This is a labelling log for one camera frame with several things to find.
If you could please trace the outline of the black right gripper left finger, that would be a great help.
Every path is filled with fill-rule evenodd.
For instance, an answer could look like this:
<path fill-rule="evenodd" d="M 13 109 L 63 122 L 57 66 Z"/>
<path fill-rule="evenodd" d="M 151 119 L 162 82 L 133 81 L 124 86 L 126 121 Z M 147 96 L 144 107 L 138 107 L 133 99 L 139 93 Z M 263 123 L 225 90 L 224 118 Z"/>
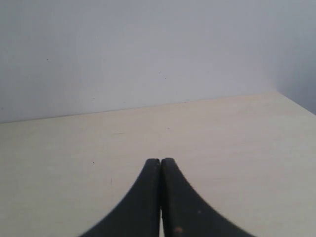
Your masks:
<path fill-rule="evenodd" d="M 160 160 L 146 160 L 136 181 L 100 222 L 83 237 L 158 237 L 160 229 Z"/>

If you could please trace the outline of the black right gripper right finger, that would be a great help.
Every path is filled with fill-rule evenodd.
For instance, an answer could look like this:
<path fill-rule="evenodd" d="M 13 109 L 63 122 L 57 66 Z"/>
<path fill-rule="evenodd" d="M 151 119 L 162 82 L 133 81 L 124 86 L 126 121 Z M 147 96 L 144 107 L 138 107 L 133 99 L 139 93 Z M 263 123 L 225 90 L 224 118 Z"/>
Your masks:
<path fill-rule="evenodd" d="M 193 189 L 172 158 L 161 162 L 161 211 L 166 237 L 250 237 Z"/>

